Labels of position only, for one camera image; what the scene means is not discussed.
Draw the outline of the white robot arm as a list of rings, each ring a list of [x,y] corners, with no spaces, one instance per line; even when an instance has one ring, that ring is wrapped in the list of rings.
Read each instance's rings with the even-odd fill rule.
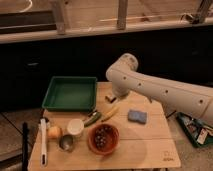
[[[213,88],[145,75],[137,68],[137,58],[124,53],[107,69],[106,78],[117,98],[134,91],[213,127]]]

